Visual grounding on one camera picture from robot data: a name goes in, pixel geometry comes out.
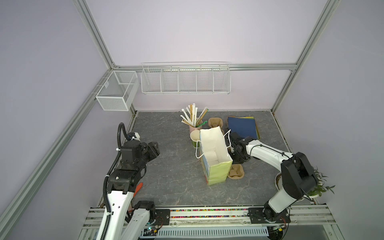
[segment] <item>green paper cup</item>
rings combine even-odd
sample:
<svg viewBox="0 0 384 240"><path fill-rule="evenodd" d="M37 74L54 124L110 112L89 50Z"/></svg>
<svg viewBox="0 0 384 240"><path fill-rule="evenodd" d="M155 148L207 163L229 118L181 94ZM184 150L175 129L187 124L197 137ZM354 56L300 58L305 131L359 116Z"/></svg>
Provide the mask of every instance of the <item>green paper cup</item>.
<svg viewBox="0 0 384 240"><path fill-rule="evenodd" d="M191 137L193 147L200 147L200 143L197 142L197 140L200 140L200 130L193 130L189 136Z"/></svg>

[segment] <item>white wire rack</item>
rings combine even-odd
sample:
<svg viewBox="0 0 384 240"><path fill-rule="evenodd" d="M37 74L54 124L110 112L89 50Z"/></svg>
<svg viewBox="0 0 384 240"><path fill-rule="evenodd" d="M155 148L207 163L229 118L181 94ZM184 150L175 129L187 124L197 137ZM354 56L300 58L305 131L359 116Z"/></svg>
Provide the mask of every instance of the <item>white wire rack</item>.
<svg viewBox="0 0 384 240"><path fill-rule="evenodd" d="M135 71L112 71L96 95L106 111L129 111L139 88Z"/></svg>
<svg viewBox="0 0 384 240"><path fill-rule="evenodd" d="M228 94L229 64L143 68L141 90L144 94Z"/></svg>

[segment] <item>metal beam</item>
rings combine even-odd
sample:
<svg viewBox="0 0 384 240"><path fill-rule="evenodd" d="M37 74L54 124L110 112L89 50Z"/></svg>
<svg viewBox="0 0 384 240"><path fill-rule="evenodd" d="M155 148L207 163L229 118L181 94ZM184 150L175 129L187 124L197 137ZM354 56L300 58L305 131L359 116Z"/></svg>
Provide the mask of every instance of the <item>metal beam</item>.
<svg viewBox="0 0 384 240"><path fill-rule="evenodd" d="M44 180L51 172L53 166L56 164L72 137L75 135L76 131L79 129L80 125L92 109L96 102L96 93L100 90L110 73L111 71L109 70L104 74L97 86L93 89L92 93L89 94L86 101L82 104L75 116L71 119L39 165L36 167L32 175L28 178L24 186L20 189L5 212L1 215L0 240L6 239L12 228L23 214L24 210L32 201Z"/></svg>
<svg viewBox="0 0 384 240"><path fill-rule="evenodd" d="M180 67L199 67L200 65L151 65L151 68L180 68ZM296 63L261 63L261 64L230 64L231 71L251 71L251 70L295 70ZM114 70L141 72L143 66L117 66Z"/></svg>
<svg viewBox="0 0 384 240"><path fill-rule="evenodd" d="M311 53L313 47L316 45L316 42L318 41L319 37L321 36L322 32L324 31L325 27L327 26L330 18L334 14L336 8L338 7L341 0L328 0L328 2L325 4L325 7L317 20L317 23L307 41L305 44L303 50L301 51L301 54L296 62L297 68L295 70L292 70L291 74L288 76L287 81L285 82L283 88L281 89L273 107L272 112L274 113L281 102L283 101L284 96L288 92L290 86L292 85L293 81L296 79L298 73L302 69L305 61L307 60L309 54Z"/></svg>
<svg viewBox="0 0 384 240"><path fill-rule="evenodd" d="M108 69L115 66L85 0L72 0Z"/></svg>

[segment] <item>blue folder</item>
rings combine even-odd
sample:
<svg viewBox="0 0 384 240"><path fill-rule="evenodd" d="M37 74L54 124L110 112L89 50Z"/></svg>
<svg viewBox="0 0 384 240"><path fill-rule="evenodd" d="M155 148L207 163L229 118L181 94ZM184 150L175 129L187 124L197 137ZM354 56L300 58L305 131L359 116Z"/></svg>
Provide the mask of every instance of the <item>blue folder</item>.
<svg viewBox="0 0 384 240"><path fill-rule="evenodd" d="M237 132L242 138L249 136L259 139L255 119L228 117L228 128L231 132Z"/></svg>

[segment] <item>black mounting plate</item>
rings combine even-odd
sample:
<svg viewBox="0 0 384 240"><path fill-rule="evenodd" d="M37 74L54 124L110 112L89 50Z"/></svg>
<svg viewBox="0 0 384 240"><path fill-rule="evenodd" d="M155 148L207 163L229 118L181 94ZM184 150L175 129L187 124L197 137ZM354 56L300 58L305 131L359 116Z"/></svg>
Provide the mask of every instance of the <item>black mounting plate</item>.
<svg viewBox="0 0 384 240"><path fill-rule="evenodd" d="M255 223L268 223L263 217L258 217L258 216L262 216L264 213L263 213L263 207L250 207L248 208L248 213L249 213L249 218L251 219L251 223L252 224L255 224ZM284 217L284 220L286 223L290 223L291 222L291 219L290 219L290 216L288 215L288 211L287 209L284 209L284 211L282 211L279 216L282 216ZM284 221L279 218L276 220L275 223L284 223Z"/></svg>
<svg viewBox="0 0 384 240"><path fill-rule="evenodd" d="M161 225L161 222L164 225L169 225L169 220L170 220L170 210L169 209L156 209L156 217L155 218L155 223L153 225Z"/></svg>

